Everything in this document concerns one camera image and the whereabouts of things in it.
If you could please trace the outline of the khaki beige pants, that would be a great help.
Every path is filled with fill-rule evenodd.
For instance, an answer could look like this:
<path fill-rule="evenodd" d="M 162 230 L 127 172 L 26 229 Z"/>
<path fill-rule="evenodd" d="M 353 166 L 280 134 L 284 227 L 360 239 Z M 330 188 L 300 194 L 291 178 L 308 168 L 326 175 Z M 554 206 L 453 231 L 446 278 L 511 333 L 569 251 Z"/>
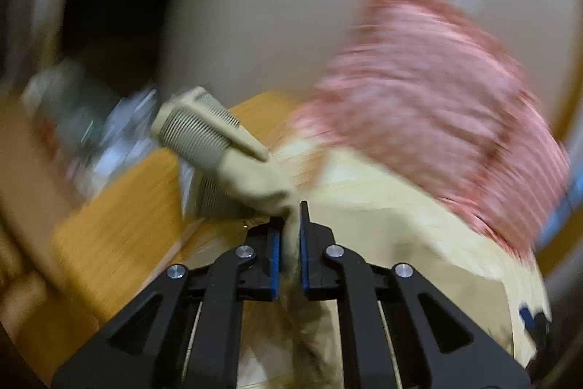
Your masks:
<path fill-rule="evenodd" d="M 328 304 L 300 285 L 300 196 L 297 187 L 239 119 L 202 87 L 164 103 L 151 134 L 192 166 L 193 213 L 225 216 L 233 205 L 283 219 L 279 298 L 250 303 L 243 315 L 240 388 L 340 388 L 342 358 Z"/>

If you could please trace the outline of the wooden bedside table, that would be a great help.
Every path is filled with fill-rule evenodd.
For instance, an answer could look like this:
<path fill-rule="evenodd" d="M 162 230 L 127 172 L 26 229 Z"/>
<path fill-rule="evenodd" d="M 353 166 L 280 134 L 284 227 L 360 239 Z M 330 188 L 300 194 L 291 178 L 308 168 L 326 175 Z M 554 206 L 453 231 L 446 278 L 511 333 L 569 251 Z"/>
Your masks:
<path fill-rule="evenodd" d="M 151 152 L 55 231 L 68 288 L 100 322 L 113 318 L 171 262 L 200 267 L 264 217 L 184 215 L 177 155 Z"/>

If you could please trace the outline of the front pink polka-dot pillow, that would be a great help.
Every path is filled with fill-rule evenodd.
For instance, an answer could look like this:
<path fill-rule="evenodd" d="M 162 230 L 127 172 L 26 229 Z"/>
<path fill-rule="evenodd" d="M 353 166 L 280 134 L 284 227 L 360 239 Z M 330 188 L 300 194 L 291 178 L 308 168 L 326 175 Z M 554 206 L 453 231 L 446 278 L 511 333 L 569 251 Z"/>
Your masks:
<path fill-rule="evenodd" d="M 522 66 L 447 0 L 369 0 L 293 122 L 405 177 L 519 258 L 567 187 L 569 159 Z"/>

